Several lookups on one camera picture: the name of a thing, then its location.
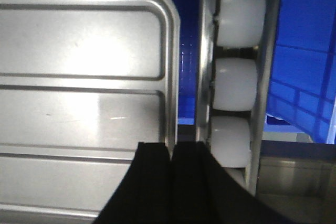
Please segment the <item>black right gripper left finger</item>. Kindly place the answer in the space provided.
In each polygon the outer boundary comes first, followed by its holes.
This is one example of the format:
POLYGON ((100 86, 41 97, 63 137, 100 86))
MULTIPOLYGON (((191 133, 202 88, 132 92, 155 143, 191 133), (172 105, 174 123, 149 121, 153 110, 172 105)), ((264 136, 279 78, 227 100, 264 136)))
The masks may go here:
POLYGON ((94 223, 168 223, 170 155, 163 143, 138 144, 134 159, 94 223))

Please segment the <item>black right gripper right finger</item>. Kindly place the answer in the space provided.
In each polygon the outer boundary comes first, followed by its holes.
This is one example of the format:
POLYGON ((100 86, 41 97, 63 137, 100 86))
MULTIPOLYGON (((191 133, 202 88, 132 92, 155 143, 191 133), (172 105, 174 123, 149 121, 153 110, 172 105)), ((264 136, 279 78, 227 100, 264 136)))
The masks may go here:
POLYGON ((203 142, 176 144, 172 167, 172 223, 292 222, 239 185, 203 142))

